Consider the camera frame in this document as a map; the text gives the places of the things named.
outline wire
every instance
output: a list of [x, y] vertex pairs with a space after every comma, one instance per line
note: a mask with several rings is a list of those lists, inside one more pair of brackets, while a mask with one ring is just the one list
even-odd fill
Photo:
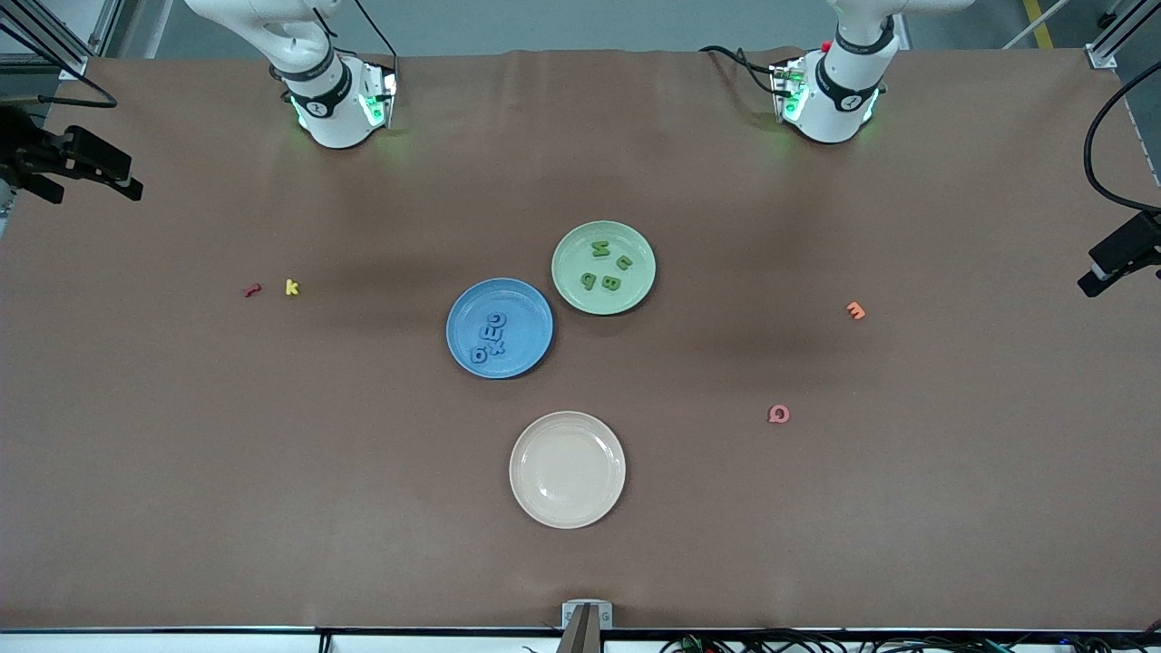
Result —
[[[7, 15], [8, 19], [10, 19], [13, 22], [16, 22], [16, 16], [12, 15], [10, 13], [8, 13], [7, 9], [0, 7], [0, 12], [3, 12], [5, 15]], [[91, 79], [88, 79], [84, 74], [80, 74], [79, 72], [74, 71], [73, 67], [70, 66], [68, 64], [66, 64], [64, 62], [64, 59], [62, 59], [60, 57], [57, 57], [56, 55], [49, 53], [48, 52], [49, 48], [39, 38], [35, 37], [35, 36], [33, 37], [39, 44], [39, 48], [37, 48], [36, 45], [33, 45], [33, 43], [29, 42], [27, 38], [24, 38], [23, 36], [21, 36], [20, 34], [17, 34], [14, 29], [9, 28], [8, 26], [6, 26], [3, 23], [0, 23], [0, 30], [3, 30], [5, 34], [7, 34], [8, 36], [15, 38], [17, 43], [20, 43], [24, 48], [28, 48], [29, 50], [31, 50], [33, 52], [35, 52], [36, 56], [38, 56], [38, 57], [48, 60], [52, 65], [55, 65], [55, 66], [59, 67], [60, 70], [67, 72], [68, 74], [73, 76], [78, 81], [82, 82], [85, 86], [88, 86], [93, 91], [96, 91], [98, 93], [100, 93], [101, 95], [104, 96], [104, 101], [94, 101], [94, 100], [79, 100], [79, 99], [75, 99], [75, 98], [57, 98], [55, 95], [37, 95], [36, 99], [39, 100], [42, 103], [44, 103], [44, 105], [72, 105], [74, 107], [92, 107], [92, 108], [95, 108], [95, 109], [111, 109], [111, 108], [114, 108], [114, 107], [117, 106], [117, 99], [114, 98], [113, 94], [110, 94], [104, 88], [101, 88], [100, 86], [98, 86], [95, 82], [93, 82]]]
[[753, 82], [757, 84], [758, 87], [765, 91], [766, 93], [770, 93], [771, 95], [778, 95], [779, 98], [791, 96], [791, 93], [788, 91], [771, 88], [770, 86], [763, 84], [762, 79], [758, 78], [759, 72], [770, 74], [770, 66], [781, 65], [791, 59], [781, 59], [770, 64], [770, 66], [763, 67], [750, 63], [750, 59], [745, 57], [745, 51], [742, 50], [741, 48], [738, 48], [736, 52], [730, 52], [729, 50], [722, 48], [721, 45], [706, 45], [705, 48], [698, 50], [698, 52], [721, 52], [722, 55], [729, 57], [735, 64], [744, 67], [745, 72], [750, 73], [750, 79], [752, 79]]
[[318, 19], [318, 23], [323, 26], [323, 31], [326, 33], [331, 38], [338, 38], [339, 35], [331, 31], [331, 26], [326, 24], [326, 20], [323, 19], [323, 14], [318, 12], [318, 7], [311, 7], [311, 12], [315, 12], [315, 17]]
[[1120, 195], [1105, 188], [1103, 184], [1097, 181], [1096, 174], [1093, 172], [1093, 137], [1096, 136], [1096, 130], [1098, 127], [1101, 127], [1101, 121], [1103, 121], [1104, 116], [1109, 114], [1113, 105], [1116, 105], [1118, 100], [1124, 98], [1126, 93], [1132, 91], [1134, 86], [1144, 81], [1145, 78], [1155, 73], [1159, 70], [1161, 70], [1161, 62], [1158, 62], [1152, 66], [1145, 69], [1140, 74], [1128, 80], [1127, 84], [1125, 84], [1124, 86], [1120, 87], [1120, 89], [1113, 93], [1112, 98], [1109, 98], [1109, 101], [1105, 102], [1103, 107], [1101, 107], [1099, 112], [1097, 112], [1096, 117], [1093, 119], [1093, 124], [1089, 125], [1088, 134], [1084, 135], [1084, 177], [1088, 178], [1089, 185], [1091, 185], [1097, 193], [1101, 193], [1108, 200], [1111, 200], [1124, 207], [1134, 208], [1137, 210], [1144, 210], [1149, 213], [1161, 211], [1161, 207], [1146, 204], [1145, 202], [1138, 202], [1134, 200], [1130, 200], [1128, 198], [1122, 198]]
[[378, 26], [375, 24], [375, 21], [370, 17], [370, 14], [368, 14], [367, 9], [363, 8], [362, 0], [355, 0], [355, 6], [359, 7], [360, 12], [362, 12], [363, 17], [367, 19], [368, 23], [370, 23], [370, 28], [375, 30], [375, 34], [377, 34], [378, 37], [383, 40], [383, 44], [387, 45], [387, 49], [391, 51], [391, 69], [398, 70], [396, 64], [399, 60], [399, 55], [395, 52], [395, 48], [391, 46], [391, 42], [388, 41], [385, 36], [383, 36], [383, 31], [378, 29]]

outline white plate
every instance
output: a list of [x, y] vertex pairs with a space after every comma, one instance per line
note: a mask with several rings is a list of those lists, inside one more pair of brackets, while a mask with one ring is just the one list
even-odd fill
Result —
[[554, 529], [579, 529], [604, 517], [625, 488], [625, 452], [592, 415], [563, 410], [520, 433], [509, 461], [520, 508]]

